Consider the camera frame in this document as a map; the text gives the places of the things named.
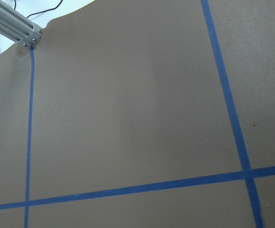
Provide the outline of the aluminium frame post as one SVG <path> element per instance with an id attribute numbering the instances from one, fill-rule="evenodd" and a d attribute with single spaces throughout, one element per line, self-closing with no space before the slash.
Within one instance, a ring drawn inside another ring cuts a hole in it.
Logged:
<path id="1" fill-rule="evenodd" d="M 42 27 L 0 0 L 0 34 L 21 47 L 30 47 L 42 38 Z"/>

